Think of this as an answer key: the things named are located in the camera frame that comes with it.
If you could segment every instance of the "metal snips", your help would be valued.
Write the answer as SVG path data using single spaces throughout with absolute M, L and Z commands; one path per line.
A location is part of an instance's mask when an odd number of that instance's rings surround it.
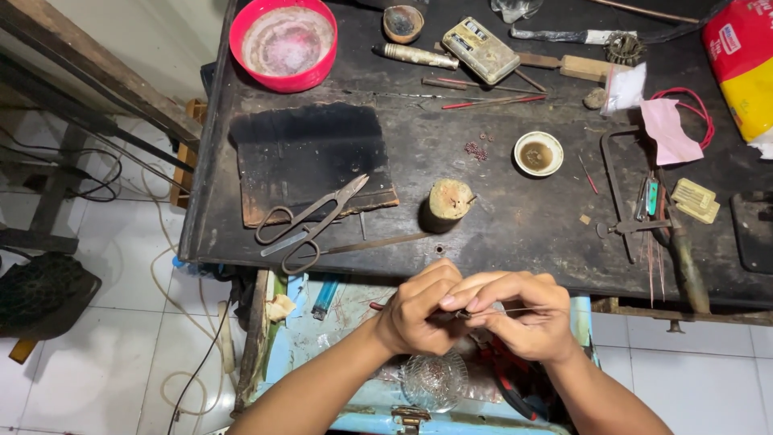
M 287 273 L 288 275 L 295 275 L 297 273 L 303 272 L 306 269 L 312 267 L 314 264 L 316 264 L 317 260 L 319 260 L 319 254 L 320 249 L 319 246 L 314 242 L 314 238 L 319 235 L 319 233 L 322 232 L 325 228 L 327 228 L 328 225 L 330 225 L 331 222 L 333 222 L 338 215 L 341 213 L 341 210 L 343 210 L 344 205 L 346 205 L 346 202 L 349 201 L 357 192 L 360 191 L 360 189 L 365 186 L 365 183 L 368 182 L 368 176 L 367 174 L 360 175 L 356 177 L 354 180 L 349 181 L 348 184 L 346 184 L 344 187 L 342 187 L 340 190 L 337 190 L 336 192 L 333 192 L 331 194 L 327 194 L 324 197 L 319 198 L 317 202 L 310 205 L 306 210 L 303 210 L 300 214 L 297 216 L 292 214 L 292 211 L 290 211 L 289 208 L 284 206 L 276 206 L 272 208 L 268 214 L 266 214 L 266 217 L 263 218 L 263 220 L 260 222 L 260 224 L 257 226 L 257 229 L 255 230 L 255 239 L 258 241 L 258 243 L 261 243 L 262 245 L 269 245 L 271 243 L 274 243 L 282 236 L 286 235 L 290 230 L 295 228 L 298 224 L 303 222 L 304 219 L 308 218 L 312 213 L 319 210 L 323 205 L 327 204 L 329 201 L 334 200 L 336 202 L 335 209 L 331 211 L 325 219 L 322 220 L 319 224 L 316 226 L 309 228 L 306 225 L 303 225 L 303 231 L 306 231 L 308 234 L 306 237 L 304 237 L 302 240 L 296 242 L 295 244 L 291 245 L 293 248 L 290 250 L 290 252 L 287 253 L 287 255 L 284 256 L 282 259 L 282 271 L 284 273 Z M 263 227 L 266 226 L 266 223 L 269 219 L 271 219 L 271 216 L 274 215 L 274 213 L 282 211 L 286 213 L 287 216 L 290 217 L 290 224 L 282 231 L 279 232 L 279 234 L 275 235 L 273 238 L 264 239 L 261 237 L 261 230 Z M 310 245 L 315 252 L 314 258 L 307 263 L 306 265 L 301 266 L 298 269 L 288 269 L 287 267 L 287 260 L 296 253 L 297 250 L 300 249 L 303 245 Z

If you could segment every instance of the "hand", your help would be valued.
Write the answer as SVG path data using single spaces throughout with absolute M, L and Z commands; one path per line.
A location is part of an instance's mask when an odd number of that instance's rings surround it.
M 376 337 L 395 355 L 444 355 L 469 329 L 461 321 L 427 322 L 461 273 L 448 259 L 438 260 L 397 288 L 376 315 Z
M 441 303 L 443 310 L 466 307 L 470 313 L 478 313 L 466 325 L 485 327 L 521 358 L 546 364 L 562 362 L 578 349 L 569 328 L 569 293 L 547 273 L 481 272 L 454 286 L 449 295 L 452 297 Z M 497 301 L 506 309 L 520 302 L 531 310 L 505 315 L 491 308 Z

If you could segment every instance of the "black wooden workbench top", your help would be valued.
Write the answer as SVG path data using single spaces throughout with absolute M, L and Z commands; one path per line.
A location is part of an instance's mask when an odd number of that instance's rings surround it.
M 440 111 L 440 106 L 458 99 L 433 99 L 428 95 L 472 97 L 508 96 L 505 92 L 466 93 L 422 87 L 423 76 L 467 79 L 456 72 L 420 67 L 377 57 L 370 52 L 383 42 L 378 11 L 361 9 L 345 1 L 328 2 L 338 20 L 339 45 L 335 65 L 322 85 L 301 94 L 279 95 L 251 80 L 233 60 L 227 45 L 227 30 L 244 1 L 232 0 L 226 11 L 209 117 L 202 137 L 194 192 L 186 215 L 180 245 L 183 259 L 241 265 L 277 265 L 280 251 L 262 258 L 264 248 L 255 242 L 254 230 L 241 219 L 241 195 L 237 152 L 227 138 L 234 115 L 270 108 L 298 107 L 313 102 L 346 101 L 376 108 L 386 141 L 392 178 L 400 206 L 366 214 L 369 241 L 408 235 L 419 231 L 417 212 L 432 183 L 441 177 L 465 181 L 480 195 L 476 205 L 453 231 L 400 245 L 359 252 L 322 256 L 317 269 L 385 276 L 410 276 L 439 258 L 438 246 L 464 275 L 494 269 L 552 273 L 558 283 L 590 293 L 649 298 L 646 258 L 628 263 L 623 242 L 617 235 L 600 239 L 597 222 L 615 222 L 610 188 L 601 158 L 599 139 L 603 132 L 629 125 L 636 114 L 619 113 L 602 118 L 588 111 L 581 99 L 595 84 L 558 74 L 557 70 L 524 67 L 523 71 L 549 88 L 545 101 L 512 104 L 500 108 Z M 599 46 L 570 43 L 525 42 L 507 36 L 508 26 L 490 11 L 487 0 L 433 0 L 421 38 L 414 44 L 431 50 L 436 41 L 463 15 L 474 16 L 514 50 L 561 57 L 564 54 L 603 59 Z M 701 17 L 710 2 L 637 0 L 651 9 L 677 15 Z M 545 0 L 529 21 L 519 24 L 531 30 L 628 29 L 654 30 L 671 26 L 585 0 Z M 684 86 L 701 96 L 713 116 L 717 133 L 698 162 L 666 171 L 669 188 L 687 177 L 717 192 L 720 212 L 712 225 L 684 217 L 693 240 L 693 256 L 710 289 L 712 303 L 773 308 L 773 276 L 745 272 L 738 261 L 730 219 L 731 194 L 773 185 L 770 166 L 761 163 L 759 152 L 741 140 L 721 97 L 708 61 L 694 33 L 669 43 L 648 47 L 645 96 L 655 91 Z M 504 85 L 528 87 L 518 77 Z M 683 111 L 688 135 L 703 137 L 705 124 Z M 523 134 L 541 130 L 561 142 L 565 160 L 554 175 L 543 180 L 525 177 L 514 167 L 512 148 Z M 478 162 L 463 147 L 481 132 L 493 134 L 487 143 L 489 159 Z M 633 136 L 614 139 L 611 151 L 626 204 L 633 208 L 642 177 L 646 174 L 645 152 Z M 584 178 L 577 154 L 591 173 L 599 194 Z M 580 221 L 582 214 L 590 225 Z M 638 259 L 639 235 L 632 238 Z M 325 230 L 316 241 L 322 249 L 362 241 L 357 216 Z M 678 300 L 671 259 L 666 252 L 666 297 Z M 659 296 L 659 276 L 654 287 Z

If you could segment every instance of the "red and yellow bag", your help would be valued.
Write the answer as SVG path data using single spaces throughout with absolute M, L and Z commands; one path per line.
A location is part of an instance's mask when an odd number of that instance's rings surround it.
M 773 1 L 731 2 L 703 28 L 703 44 L 744 140 L 773 146 Z

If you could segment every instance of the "red cable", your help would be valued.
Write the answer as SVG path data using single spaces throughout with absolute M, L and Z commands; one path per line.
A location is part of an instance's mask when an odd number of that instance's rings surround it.
M 711 143 L 711 138 L 714 137 L 714 122 L 709 116 L 709 112 L 706 110 L 706 106 L 703 105 L 703 101 L 700 100 L 700 97 L 698 97 L 698 95 L 695 92 L 692 92 L 690 89 L 687 89 L 686 87 L 672 87 L 671 89 L 666 89 L 665 91 L 655 92 L 655 94 L 652 96 L 652 98 L 650 98 L 650 100 L 663 98 L 666 96 L 666 94 L 675 94 L 679 92 L 689 94 L 691 97 L 693 97 L 695 101 L 698 101 L 698 104 L 700 105 L 700 110 L 698 110 L 691 105 L 682 103 L 681 101 L 677 102 L 678 105 L 686 107 L 691 111 L 694 111 L 695 113 L 698 114 L 698 116 L 706 120 L 706 135 L 703 137 L 703 140 L 700 141 L 700 148 L 706 149 L 709 143 Z

